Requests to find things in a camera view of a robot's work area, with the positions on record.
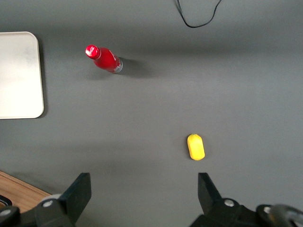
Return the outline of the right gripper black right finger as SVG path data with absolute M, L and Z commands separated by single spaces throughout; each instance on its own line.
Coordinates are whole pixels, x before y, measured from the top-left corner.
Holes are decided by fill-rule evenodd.
M 254 211 L 223 198 L 207 173 L 198 174 L 198 199 L 203 211 L 192 227 L 257 227 Z

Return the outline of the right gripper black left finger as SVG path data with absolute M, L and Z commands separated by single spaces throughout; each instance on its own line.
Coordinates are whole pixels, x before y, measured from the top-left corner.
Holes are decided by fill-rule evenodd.
M 81 173 L 61 195 L 52 195 L 35 209 L 38 227 L 74 227 L 91 198 L 89 173 Z

